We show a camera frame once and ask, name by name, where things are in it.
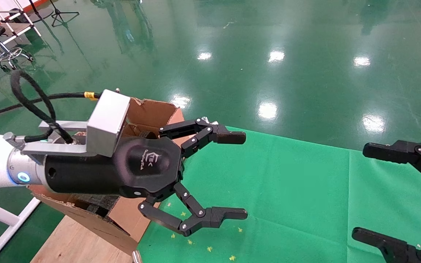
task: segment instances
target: black robotic gripper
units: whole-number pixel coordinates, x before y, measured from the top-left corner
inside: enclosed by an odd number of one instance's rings
[[[181,147],[172,140],[189,135],[193,137]],[[219,228],[225,219],[246,219],[245,209],[203,208],[180,183],[183,179],[185,158],[192,156],[209,142],[242,144],[246,134],[229,131],[223,125],[213,125],[201,119],[164,126],[159,139],[136,138],[118,146],[114,162],[122,181],[120,194],[129,198],[145,197],[139,211],[148,219],[170,230],[189,236],[200,228]],[[191,212],[182,221],[155,208],[153,205],[176,194]]]
[[[393,145],[367,143],[363,155],[368,158],[410,163],[421,173],[421,143],[398,140]],[[352,238],[379,248],[386,263],[421,263],[421,249],[407,242],[364,228],[354,228]]]

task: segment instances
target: green cloth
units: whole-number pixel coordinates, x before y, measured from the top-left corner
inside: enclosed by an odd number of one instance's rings
[[[203,207],[245,208],[248,218],[174,238],[151,223],[139,243],[145,263],[231,256],[241,263],[384,263],[377,248],[351,238],[356,226],[421,245],[421,174],[412,166],[246,132],[244,145],[209,144],[189,158],[182,183]],[[190,214],[176,196],[160,208]]]

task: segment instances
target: robotic arm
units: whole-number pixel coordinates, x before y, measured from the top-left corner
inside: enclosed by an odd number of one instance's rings
[[[421,172],[421,143],[402,140],[393,145],[367,143],[363,155],[393,163],[410,163]],[[421,263],[421,250],[405,241],[364,228],[354,228],[352,238],[378,248],[387,263]]]
[[[202,208],[181,184],[185,158],[209,142],[243,144],[245,133],[196,119],[159,128],[159,138],[123,138],[129,103],[129,97],[104,90],[88,122],[42,122],[42,130],[56,131],[47,140],[0,135],[0,188],[41,184],[56,193],[145,198],[138,207],[142,215],[184,236],[200,228],[219,228],[228,218],[247,218],[241,208]],[[87,135],[68,135],[72,143],[65,143],[63,135],[78,131]],[[172,141],[190,135],[181,146]],[[153,206],[173,194],[191,212],[188,219],[181,221]]]

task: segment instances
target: cardboard box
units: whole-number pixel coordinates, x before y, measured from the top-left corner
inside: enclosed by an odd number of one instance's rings
[[[158,134],[160,127],[184,121],[181,109],[171,103],[137,98],[131,98],[127,118],[129,122],[124,128],[123,137],[137,136],[143,131]],[[181,145],[187,139],[179,138],[174,142]],[[102,217],[85,210],[85,203],[78,200],[76,194],[52,193],[41,185],[32,185],[29,189],[40,201],[71,217],[129,255],[136,249],[150,223],[137,209],[143,198],[119,197],[107,216]]]

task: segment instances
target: glossy epoxy floor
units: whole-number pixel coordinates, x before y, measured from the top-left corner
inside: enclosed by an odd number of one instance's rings
[[[37,23],[43,41],[29,35],[24,47],[37,63],[20,60],[49,94],[120,88],[175,103],[186,118],[342,148],[421,141],[421,0],[56,4],[80,15],[67,27]],[[14,103],[0,70],[0,108]],[[94,107],[54,105],[70,120]],[[38,123],[16,110],[0,116],[0,133],[37,133]],[[14,213],[28,200],[25,189],[0,190],[0,205]],[[28,262],[61,217],[40,206],[0,262]]]

